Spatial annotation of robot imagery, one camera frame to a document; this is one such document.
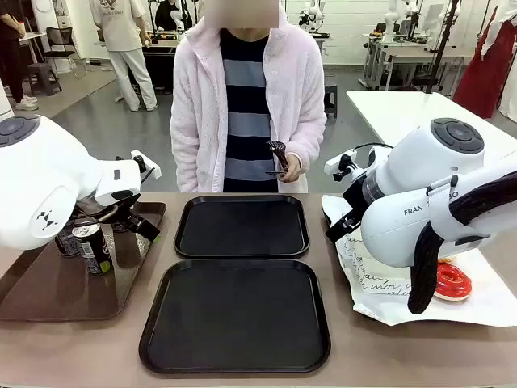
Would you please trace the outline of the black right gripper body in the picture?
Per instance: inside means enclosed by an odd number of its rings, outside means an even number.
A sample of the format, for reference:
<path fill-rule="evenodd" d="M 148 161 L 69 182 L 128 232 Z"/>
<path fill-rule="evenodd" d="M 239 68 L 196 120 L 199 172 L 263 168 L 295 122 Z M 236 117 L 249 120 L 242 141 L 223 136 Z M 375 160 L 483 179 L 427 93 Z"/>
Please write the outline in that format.
<path fill-rule="evenodd" d="M 359 206 L 362 208 L 362 217 L 369 206 L 369 203 L 363 194 L 363 182 L 365 179 L 366 174 L 363 173 L 354 179 L 348 189 L 343 193 L 343 198 L 351 206 L 351 208 Z"/>

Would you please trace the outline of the black green drink can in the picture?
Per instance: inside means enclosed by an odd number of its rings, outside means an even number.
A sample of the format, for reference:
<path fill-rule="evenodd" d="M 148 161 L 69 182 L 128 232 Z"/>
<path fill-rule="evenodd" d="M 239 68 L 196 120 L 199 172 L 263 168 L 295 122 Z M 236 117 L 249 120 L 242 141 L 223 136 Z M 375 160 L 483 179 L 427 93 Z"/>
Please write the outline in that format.
<path fill-rule="evenodd" d="M 72 235 L 91 275 L 103 275 L 112 269 L 110 251 L 100 224 L 77 226 L 72 229 Z"/>

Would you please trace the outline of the dark brown serving tongs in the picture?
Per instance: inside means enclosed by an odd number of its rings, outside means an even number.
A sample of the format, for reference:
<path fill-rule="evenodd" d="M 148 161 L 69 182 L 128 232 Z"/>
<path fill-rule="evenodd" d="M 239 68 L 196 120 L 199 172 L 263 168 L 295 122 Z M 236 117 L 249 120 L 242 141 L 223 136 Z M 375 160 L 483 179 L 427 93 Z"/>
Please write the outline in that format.
<path fill-rule="evenodd" d="M 288 172 L 288 160 L 285 153 L 286 145 L 281 141 L 274 140 L 270 140 L 267 144 L 270 151 L 276 156 L 278 164 L 280 165 L 277 171 L 267 171 L 267 174 L 284 181 L 284 177 Z"/>

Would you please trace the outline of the person's left forearm pink sleeve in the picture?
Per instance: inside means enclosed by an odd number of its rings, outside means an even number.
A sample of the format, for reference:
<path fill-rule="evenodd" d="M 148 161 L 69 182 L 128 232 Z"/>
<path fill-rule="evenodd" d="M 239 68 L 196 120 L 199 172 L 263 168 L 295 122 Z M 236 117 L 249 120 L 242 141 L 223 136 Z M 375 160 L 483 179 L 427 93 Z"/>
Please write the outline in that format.
<path fill-rule="evenodd" d="M 324 108 L 324 72 L 320 59 L 307 65 L 301 94 L 301 106 L 296 129 L 287 144 L 287 154 L 294 154 L 304 174 L 319 155 L 326 127 Z"/>

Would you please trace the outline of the brown plastic tray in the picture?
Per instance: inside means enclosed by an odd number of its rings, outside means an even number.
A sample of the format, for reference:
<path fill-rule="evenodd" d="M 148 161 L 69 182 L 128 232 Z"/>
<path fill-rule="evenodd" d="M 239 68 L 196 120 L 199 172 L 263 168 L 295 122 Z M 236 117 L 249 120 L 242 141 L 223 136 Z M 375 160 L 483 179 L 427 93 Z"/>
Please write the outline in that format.
<path fill-rule="evenodd" d="M 151 242 L 103 227 L 113 268 L 91 275 L 80 256 L 64 257 L 54 242 L 24 251 L 0 269 L 0 322 L 107 320 L 126 306 Z"/>

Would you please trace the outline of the red glazed donut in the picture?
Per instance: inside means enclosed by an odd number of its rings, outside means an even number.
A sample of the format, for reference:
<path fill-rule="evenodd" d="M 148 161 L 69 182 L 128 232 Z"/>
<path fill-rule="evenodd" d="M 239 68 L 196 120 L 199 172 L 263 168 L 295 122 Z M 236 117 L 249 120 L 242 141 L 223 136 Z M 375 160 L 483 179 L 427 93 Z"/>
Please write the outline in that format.
<path fill-rule="evenodd" d="M 451 302 L 467 299 L 472 292 L 471 279 L 457 266 L 438 263 L 434 296 Z"/>

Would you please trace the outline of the person in pink fleece jacket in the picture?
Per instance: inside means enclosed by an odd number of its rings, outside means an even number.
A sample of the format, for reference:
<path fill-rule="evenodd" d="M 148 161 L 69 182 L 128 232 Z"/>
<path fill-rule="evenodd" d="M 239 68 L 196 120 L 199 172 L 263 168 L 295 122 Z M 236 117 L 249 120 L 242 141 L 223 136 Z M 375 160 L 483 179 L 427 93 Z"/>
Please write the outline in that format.
<path fill-rule="evenodd" d="M 286 145 L 301 106 L 315 39 L 289 23 L 280 0 L 205 0 L 175 54 L 198 98 L 197 192 L 305 193 L 306 172 L 283 183 L 270 140 Z"/>

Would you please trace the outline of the dark plastic stool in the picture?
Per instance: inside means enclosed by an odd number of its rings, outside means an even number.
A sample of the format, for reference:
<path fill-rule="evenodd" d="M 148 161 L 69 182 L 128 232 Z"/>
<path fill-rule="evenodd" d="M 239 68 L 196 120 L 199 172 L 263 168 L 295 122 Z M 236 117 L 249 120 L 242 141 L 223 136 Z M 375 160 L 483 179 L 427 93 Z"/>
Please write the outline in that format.
<path fill-rule="evenodd" d="M 34 63 L 27 66 L 27 80 L 31 93 L 41 91 L 47 96 L 62 91 L 58 77 L 47 63 Z"/>

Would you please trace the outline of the grey lab table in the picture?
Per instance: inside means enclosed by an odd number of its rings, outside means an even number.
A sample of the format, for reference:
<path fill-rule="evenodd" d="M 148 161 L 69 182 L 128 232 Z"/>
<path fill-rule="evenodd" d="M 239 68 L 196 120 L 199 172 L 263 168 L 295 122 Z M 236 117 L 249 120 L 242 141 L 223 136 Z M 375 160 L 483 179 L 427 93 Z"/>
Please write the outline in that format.
<path fill-rule="evenodd" d="M 423 86 L 429 79 L 438 55 L 429 51 L 424 44 L 394 41 L 384 43 L 378 36 L 364 34 L 366 49 L 362 75 L 358 78 L 361 86 L 371 91 L 389 91 L 412 86 Z M 451 46 L 445 48 L 435 76 L 433 88 L 442 91 L 446 79 L 453 74 L 449 88 L 451 95 L 460 80 L 462 69 L 473 58 L 474 49 Z"/>

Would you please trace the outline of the black cabinet table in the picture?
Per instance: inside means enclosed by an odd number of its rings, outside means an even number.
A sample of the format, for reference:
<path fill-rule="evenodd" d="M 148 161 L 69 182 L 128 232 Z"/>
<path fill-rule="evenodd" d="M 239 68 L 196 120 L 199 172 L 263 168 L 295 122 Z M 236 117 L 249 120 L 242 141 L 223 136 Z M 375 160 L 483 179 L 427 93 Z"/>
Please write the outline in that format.
<path fill-rule="evenodd" d="M 156 90 L 170 94 L 173 89 L 174 59 L 183 34 L 176 31 L 149 33 L 142 47 L 146 68 Z"/>

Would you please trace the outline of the black office chair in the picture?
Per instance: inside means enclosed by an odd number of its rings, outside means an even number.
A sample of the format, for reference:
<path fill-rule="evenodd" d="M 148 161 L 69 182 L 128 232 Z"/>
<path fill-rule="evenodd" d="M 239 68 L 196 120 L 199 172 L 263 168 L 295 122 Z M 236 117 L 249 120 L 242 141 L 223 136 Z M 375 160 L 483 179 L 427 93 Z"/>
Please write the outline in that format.
<path fill-rule="evenodd" d="M 86 63 L 81 59 L 74 43 L 72 27 L 47 27 L 48 50 L 44 52 L 45 60 L 59 73 L 71 73 L 76 78 L 86 76 Z"/>

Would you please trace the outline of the bystander in black clothes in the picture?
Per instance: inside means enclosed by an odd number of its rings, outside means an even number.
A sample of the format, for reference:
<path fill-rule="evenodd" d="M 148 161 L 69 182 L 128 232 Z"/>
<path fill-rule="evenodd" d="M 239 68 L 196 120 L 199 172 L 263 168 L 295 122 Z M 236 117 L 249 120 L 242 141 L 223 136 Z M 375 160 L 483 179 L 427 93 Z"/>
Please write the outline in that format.
<path fill-rule="evenodd" d="M 5 69 L 6 84 L 16 110 L 35 111 L 39 108 L 37 98 L 27 96 L 23 91 L 19 40 L 24 37 L 25 29 L 15 18 L 9 1 L 0 0 L 0 62 Z"/>

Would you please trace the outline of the tall white background robot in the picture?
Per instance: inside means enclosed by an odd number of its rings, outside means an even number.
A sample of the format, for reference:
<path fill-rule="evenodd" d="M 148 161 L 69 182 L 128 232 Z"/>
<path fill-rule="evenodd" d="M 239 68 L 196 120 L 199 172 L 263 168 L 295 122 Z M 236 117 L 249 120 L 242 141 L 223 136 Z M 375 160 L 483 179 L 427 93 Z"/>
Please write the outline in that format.
<path fill-rule="evenodd" d="M 392 43 L 393 38 L 397 34 L 396 32 L 396 24 L 401 18 L 401 14 L 399 12 L 399 3 L 401 0 L 387 0 L 388 2 L 388 11 L 385 13 L 385 32 L 381 38 L 381 41 L 384 44 Z"/>

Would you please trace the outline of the small white background robot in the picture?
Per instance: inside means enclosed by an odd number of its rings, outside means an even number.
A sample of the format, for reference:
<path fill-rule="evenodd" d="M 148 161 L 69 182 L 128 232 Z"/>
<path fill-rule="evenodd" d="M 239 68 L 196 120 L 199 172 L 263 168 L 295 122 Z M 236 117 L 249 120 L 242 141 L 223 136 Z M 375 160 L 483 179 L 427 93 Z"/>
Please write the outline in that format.
<path fill-rule="evenodd" d="M 310 34 L 318 33 L 324 22 L 324 0 L 308 0 L 301 10 L 298 25 Z"/>

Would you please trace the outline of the seated person in black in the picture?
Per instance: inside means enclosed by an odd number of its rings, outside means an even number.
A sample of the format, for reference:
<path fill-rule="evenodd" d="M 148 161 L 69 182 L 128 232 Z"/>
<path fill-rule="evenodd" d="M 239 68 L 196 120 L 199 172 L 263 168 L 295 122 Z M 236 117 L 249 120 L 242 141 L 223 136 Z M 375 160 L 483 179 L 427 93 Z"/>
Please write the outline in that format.
<path fill-rule="evenodd" d="M 177 31 L 183 25 L 182 11 L 176 0 L 163 0 L 159 3 L 155 15 L 155 24 L 158 30 Z"/>

